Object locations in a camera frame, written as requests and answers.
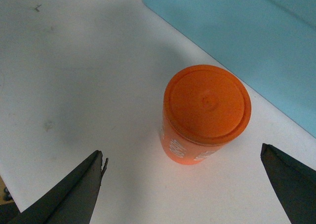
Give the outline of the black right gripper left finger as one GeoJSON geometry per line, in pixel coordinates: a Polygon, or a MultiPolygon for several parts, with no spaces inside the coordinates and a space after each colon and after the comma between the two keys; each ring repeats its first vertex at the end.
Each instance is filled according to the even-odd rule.
{"type": "Polygon", "coordinates": [[[9,224],[88,224],[90,223],[108,158],[94,151],[71,173],[9,224]]]}

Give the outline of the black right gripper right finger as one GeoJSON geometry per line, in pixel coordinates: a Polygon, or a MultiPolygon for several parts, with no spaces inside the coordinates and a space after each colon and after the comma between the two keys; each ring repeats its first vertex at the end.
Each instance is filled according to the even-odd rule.
{"type": "Polygon", "coordinates": [[[260,157],[290,222],[314,224],[316,171],[270,144],[262,144],[260,157]]]}

